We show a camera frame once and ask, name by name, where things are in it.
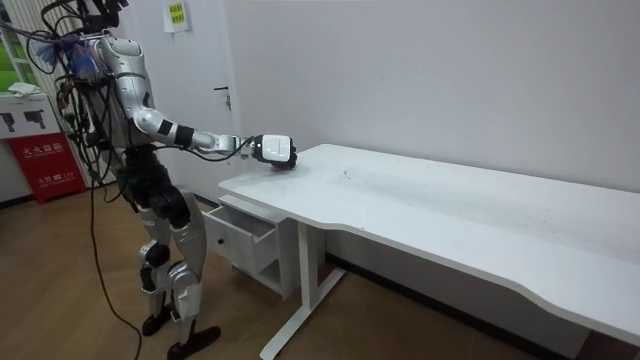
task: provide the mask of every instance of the white cabinet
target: white cabinet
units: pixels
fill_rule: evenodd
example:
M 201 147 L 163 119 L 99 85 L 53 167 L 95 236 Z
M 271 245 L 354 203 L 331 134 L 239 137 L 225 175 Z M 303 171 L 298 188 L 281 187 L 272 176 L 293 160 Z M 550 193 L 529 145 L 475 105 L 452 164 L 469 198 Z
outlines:
M 300 286 L 296 222 L 229 195 L 219 202 L 202 213 L 209 250 L 288 298 Z

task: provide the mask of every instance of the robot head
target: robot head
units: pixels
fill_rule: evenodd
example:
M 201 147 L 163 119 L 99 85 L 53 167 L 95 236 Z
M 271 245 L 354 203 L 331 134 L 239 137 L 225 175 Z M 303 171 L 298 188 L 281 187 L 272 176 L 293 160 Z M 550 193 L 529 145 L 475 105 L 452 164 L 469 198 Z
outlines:
M 97 33 L 102 30 L 118 27 L 118 13 L 129 5 L 127 0 L 76 0 L 78 13 L 85 19 L 85 33 Z

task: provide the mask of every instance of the desk top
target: desk top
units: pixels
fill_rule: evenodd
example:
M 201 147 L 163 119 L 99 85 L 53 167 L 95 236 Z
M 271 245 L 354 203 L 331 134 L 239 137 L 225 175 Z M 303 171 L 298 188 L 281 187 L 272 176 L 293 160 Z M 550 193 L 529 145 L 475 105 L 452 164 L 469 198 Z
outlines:
M 640 345 L 640 194 L 335 145 L 224 192 L 511 288 Z

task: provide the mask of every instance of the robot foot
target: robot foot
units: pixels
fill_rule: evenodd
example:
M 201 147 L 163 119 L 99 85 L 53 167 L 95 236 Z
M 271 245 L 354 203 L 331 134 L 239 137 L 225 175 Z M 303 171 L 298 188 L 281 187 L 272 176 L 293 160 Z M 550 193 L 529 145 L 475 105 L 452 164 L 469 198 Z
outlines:
M 162 325 L 171 319 L 171 306 L 162 307 L 162 312 L 158 316 L 150 315 L 142 324 L 142 335 L 151 336 L 160 330 Z
M 167 360 L 184 360 L 213 344 L 218 340 L 220 334 L 220 328 L 217 326 L 212 326 L 199 332 L 194 332 L 191 334 L 189 341 L 185 345 L 180 346 L 180 343 L 177 342 L 169 348 Z

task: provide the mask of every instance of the robot leg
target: robot leg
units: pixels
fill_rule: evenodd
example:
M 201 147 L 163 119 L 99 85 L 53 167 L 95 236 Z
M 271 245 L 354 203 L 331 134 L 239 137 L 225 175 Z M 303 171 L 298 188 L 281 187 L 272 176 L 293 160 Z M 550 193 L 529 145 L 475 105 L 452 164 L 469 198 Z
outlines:
M 140 279 L 142 293 L 149 302 L 149 317 L 142 324 L 142 334 L 151 336 L 158 332 L 171 317 L 171 308 L 165 306 L 169 289 L 169 223 L 159 218 L 151 208 L 138 207 L 142 224 L 147 229 L 151 241 L 140 249 Z
M 195 331 L 202 299 L 202 270 L 207 254 L 204 219 L 193 194 L 169 187 L 153 199 L 153 209 L 169 219 L 173 240 L 184 259 L 169 270 L 172 289 L 172 317 L 178 325 L 179 341 L 169 349 L 167 359 L 185 359 L 220 337 L 220 328 Z

